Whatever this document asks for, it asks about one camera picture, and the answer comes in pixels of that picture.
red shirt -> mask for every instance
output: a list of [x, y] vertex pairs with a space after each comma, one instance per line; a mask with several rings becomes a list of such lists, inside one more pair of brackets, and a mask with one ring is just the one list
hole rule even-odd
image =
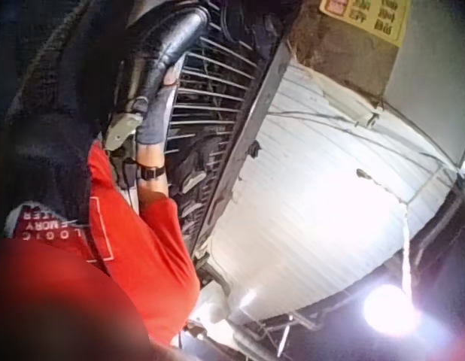
[[[132, 300], [149, 336], [169, 344], [184, 326], [199, 295], [199, 281], [183, 242], [177, 205], [159, 200], [140, 216], [115, 189], [104, 151], [94, 144], [89, 155], [92, 173], [90, 227], [112, 279]], [[88, 262], [96, 262], [73, 222], [22, 208], [15, 238], [39, 241]]]

wrist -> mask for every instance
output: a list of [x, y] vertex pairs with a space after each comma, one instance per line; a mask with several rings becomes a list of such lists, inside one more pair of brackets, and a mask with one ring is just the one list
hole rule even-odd
[[163, 148], [163, 144], [137, 144], [135, 160], [146, 167], [161, 168], [165, 162]]

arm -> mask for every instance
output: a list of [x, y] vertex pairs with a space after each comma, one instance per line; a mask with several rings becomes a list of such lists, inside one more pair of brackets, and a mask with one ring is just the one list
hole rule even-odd
[[[138, 144], [136, 160], [147, 167], [161, 168], [164, 166], [164, 152], [162, 144]], [[169, 197], [166, 174], [152, 180], [138, 180], [137, 185], [139, 204], [142, 209]]]

light bulb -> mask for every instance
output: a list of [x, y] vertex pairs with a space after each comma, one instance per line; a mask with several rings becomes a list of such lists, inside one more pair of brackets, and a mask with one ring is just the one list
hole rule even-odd
[[406, 294], [390, 284], [374, 289], [366, 297], [363, 314], [376, 331], [398, 337], [410, 335], [420, 321], [420, 313]]

white wall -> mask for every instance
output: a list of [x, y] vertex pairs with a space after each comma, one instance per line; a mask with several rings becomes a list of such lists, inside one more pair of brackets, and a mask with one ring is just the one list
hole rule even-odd
[[459, 163], [465, 150], [465, 9], [412, 0], [385, 100]]

